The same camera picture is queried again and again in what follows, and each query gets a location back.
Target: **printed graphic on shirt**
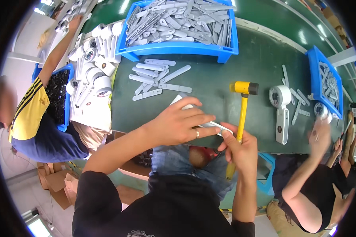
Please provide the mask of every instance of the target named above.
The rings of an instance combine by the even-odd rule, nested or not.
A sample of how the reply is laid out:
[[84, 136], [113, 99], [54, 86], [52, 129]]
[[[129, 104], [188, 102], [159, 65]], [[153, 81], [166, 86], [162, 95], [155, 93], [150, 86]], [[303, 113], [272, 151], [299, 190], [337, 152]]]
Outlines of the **printed graphic on shirt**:
[[126, 237], [155, 237], [154, 235], [147, 235], [145, 231], [132, 230]]

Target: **green workbench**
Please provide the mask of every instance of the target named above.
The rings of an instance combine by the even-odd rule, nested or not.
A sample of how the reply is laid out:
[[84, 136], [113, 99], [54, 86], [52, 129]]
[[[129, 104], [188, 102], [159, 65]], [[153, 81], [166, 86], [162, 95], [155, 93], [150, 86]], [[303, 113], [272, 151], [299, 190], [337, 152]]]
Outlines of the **green workbench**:
[[[191, 69], [169, 83], [191, 87], [189, 95], [198, 97], [205, 113], [216, 115], [216, 122], [238, 124], [241, 95], [229, 91], [229, 83], [240, 80], [260, 84], [260, 94], [248, 100], [245, 130], [257, 137], [258, 149], [268, 153], [308, 153], [307, 132], [312, 129], [314, 101], [309, 107], [301, 108], [311, 113], [310, 117], [299, 115], [294, 126], [289, 125], [289, 141], [282, 145], [275, 140], [276, 108], [268, 98], [268, 91], [275, 85], [282, 85], [285, 64], [290, 87], [310, 94], [310, 71], [307, 56], [291, 46], [279, 42], [265, 34], [238, 27], [239, 54], [233, 55], [226, 64], [216, 62], [217, 58], [202, 55], [150, 55], [141, 57], [176, 61], [171, 72], [190, 65]], [[136, 62], [123, 58], [117, 70], [112, 94], [112, 129], [130, 132], [154, 119], [176, 97], [178, 92], [164, 90], [161, 95], [132, 101], [134, 91], [140, 83], [128, 79]], [[296, 105], [289, 104], [290, 122]], [[341, 134], [342, 126], [332, 122], [333, 137]], [[190, 144], [216, 148], [222, 138], [215, 135], [197, 139]]]

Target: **jeans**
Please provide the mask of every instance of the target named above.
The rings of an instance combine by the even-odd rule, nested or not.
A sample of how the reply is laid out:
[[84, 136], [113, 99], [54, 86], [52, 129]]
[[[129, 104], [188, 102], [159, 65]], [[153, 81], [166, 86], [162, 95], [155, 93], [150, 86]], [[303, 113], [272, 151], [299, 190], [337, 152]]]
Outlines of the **jeans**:
[[152, 171], [159, 175], [186, 174], [207, 182], [222, 201], [236, 183], [237, 173], [232, 181], [227, 181], [225, 173], [228, 162], [225, 160], [225, 151], [213, 158], [205, 167], [197, 169], [189, 161], [189, 146], [158, 146], [153, 149]]

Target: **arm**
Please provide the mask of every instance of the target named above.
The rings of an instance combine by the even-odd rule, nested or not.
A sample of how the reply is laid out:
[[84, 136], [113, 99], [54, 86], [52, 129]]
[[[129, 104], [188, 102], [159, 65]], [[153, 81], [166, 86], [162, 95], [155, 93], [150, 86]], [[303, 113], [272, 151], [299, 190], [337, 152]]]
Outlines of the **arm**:
[[[228, 123], [221, 123], [222, 126], [237, 134], [237, 126]], [[224, 143], [218, 150], [224, 150], [228, 162], [235, 162], [238, 170], [238, 179], [236, 184], [236, 193], [233, 198], [232, 219], [243, 223], [253, 222], [256, 210], [256, 190], [257, 190], [257, 139], [243, 131], [242, 144], [239, 144], [234, 136], [226, 130], [222, 131]]]
[[167, 107], [160, 115], [140, 128], [110, 142], [95, 152], [87, 161], [83, 172], [95, 171], [110, 174], [137, 154], [160, 145], [178, 145], [197, 138], [215, 135], [218, 127], [192, 127], [215, 120], [198, 108], [182, 110], [188, 104], [201, 106], [197, 98], [185, 97]]
[[310, 138], [311, 155], [295, 171], [286, 187], [282, 190], [283, 199], [290, 206], [302, 227], [310, 233], [319, 231], [322, 225], [322, 214], [300, 191], [304, 183], [318, 167], [331, 141], [330, 126], [327, 122], [316, 121], [314, 130], [316, 131], [314, 136], [318, 135], [318, 140]]
[[339, 156], [343, 149], [343, 140], [340, 140], [340, 138], [337, 139], [337, 141], [334, 144], [334, 152], [332, 155], [328, 158], [326, 162], [326, 166], [329, 168], [332, 168], [332, 165], [335, 163], [336, 158]]
[[57, 44], [57, 46], [52, 50], [46, 59], [46, 62], [38, 74], [43, 86], [46, 88], [49, 83], [49, 79], [52, 76], [53, 71], [58, 66], [63, 55], [65, 54], [68, 46], [70, 45], [71, 39], [74, 37], [75, 31], [77, 30], [81, 20], [81, 15], [74, 17], [74, 19], [69, 24], [69, 32], [65, 37]]

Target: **worker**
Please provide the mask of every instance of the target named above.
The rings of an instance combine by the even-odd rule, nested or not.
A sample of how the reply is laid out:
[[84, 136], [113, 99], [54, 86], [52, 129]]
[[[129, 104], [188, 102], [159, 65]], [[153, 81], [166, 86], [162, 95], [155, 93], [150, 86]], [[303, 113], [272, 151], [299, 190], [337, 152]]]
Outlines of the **worker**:
[[[185, 97], [91, 156], [79, 178], [72, 222], [74, 237], [255, 236], [256, 137], [244, 131], [239, 144], [223, 130], [224, 143], [218, 148], [223, 152], [203, 169], [196, 169], [189, 163], [188, 146], [181, 144], [215, 135], [220, 129], [192, 128], [215, 120], [215, 116], [199, 108], [182, 110], [189, 104], [202, 105], [195, 97]], [[236, 126], [222, 125], [237, 133]], [[119, 193], [107, 174], [153, 147], [149, 193], [121, 211]], [[230, 225], [219, 203], [225, 191], [232, 188], [232, 182], [225, 178], [231, 154], [238, 176]]]
[[[330, 141], [330, 125], [318, 120], [317, 140], [310, 140], [311, 153], [307, 155], [280, 155], [272, 183], [275, 198], [289, 218], [303, 231], [318, 233], [332, 229], [346, 213], [355, 188], [343, 199], [343, 184], [327, 165], [319, 164]], [[337, 147], [334, 155], [341, 151]], [[304, 162], [299, 166], [297, 160]]]
[[13, 148], [39, 162], [84, 159], [101, 144], [105, 134], [108, 134], [74, 121], [67, 127], [66, 132], [62, 132], [57, 129], [50, 115], [45, 113], [50, 103], [45, 88], [73, 39], [80, 21], [81, 15], [71, 20], [68, 33], [52, 50], [17, 109], [5, 76], [0, 78], [0, 123], [9, 131], [9, 142]]
[[335, 159], [341, 153], [342, 147], [343, 141], [338, 138], [334, 144], [334, 154], [330, 156], [326, 166], [332, 168], [332, 170], [335, 172], [335, 176], [338, 182], [341, 184], [340, 192], [344, 197], [348, 195], [353, 188], [356, 188], [356, 162], [354, 159], [356, 136], [349, 149], [349, 155], [342, 157], [338, 162], [335, 163]]

